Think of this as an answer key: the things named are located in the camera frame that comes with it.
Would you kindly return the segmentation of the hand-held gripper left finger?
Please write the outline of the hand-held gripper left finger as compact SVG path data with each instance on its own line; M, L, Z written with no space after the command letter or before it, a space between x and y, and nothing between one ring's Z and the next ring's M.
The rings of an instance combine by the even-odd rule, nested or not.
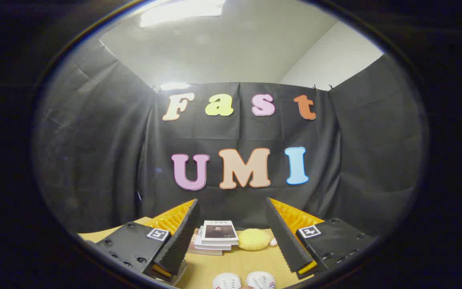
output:
M199 201L193 199L144 224L122 225L96 242L95 250L139 276L173 284L186 264L185 256L200 216Z

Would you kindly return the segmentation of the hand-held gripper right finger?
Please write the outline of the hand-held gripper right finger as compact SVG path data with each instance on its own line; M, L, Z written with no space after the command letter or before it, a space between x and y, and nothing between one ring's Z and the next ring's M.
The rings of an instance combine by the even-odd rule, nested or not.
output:
M322 220L269 197L265 217L290 271L299 279L343 265L376 240L340 218Z

